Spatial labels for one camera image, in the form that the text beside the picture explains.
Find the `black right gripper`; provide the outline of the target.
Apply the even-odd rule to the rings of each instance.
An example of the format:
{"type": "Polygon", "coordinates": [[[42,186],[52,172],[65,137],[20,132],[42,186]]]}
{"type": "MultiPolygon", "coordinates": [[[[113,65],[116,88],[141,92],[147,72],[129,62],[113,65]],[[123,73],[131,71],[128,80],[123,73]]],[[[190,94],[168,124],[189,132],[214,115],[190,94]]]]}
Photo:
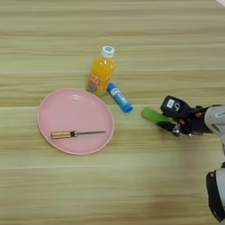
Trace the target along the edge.
{"type": "Polygon", "coordinates": [[[160,121],[157,125],[166,131],[172,132],[175,136],[180,136],[180,134],[189,136],[211,134],[212,131],[205,123],[206,112],[207,107],[197,105],[187,117],[177,119],[176,125],[169,121],[160,121]]]}

